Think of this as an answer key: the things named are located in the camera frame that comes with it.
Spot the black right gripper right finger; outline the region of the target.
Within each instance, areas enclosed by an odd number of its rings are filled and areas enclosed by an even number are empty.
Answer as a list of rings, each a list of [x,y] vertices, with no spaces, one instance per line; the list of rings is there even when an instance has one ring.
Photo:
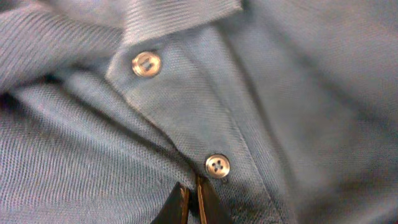
[[[233,224],[210,181],[197,176],[198,209],[201,224]]]

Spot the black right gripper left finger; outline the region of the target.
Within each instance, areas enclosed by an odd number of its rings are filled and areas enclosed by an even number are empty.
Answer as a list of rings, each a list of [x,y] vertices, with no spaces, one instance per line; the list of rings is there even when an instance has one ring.
[[[151,224],[187,224],[190,191],[177,182]]]

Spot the blue polo shirt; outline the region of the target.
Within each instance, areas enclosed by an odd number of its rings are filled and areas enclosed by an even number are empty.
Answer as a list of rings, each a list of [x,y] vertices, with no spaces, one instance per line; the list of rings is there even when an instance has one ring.
[[[1,222],[397,222],[396,1],[2,1]]]

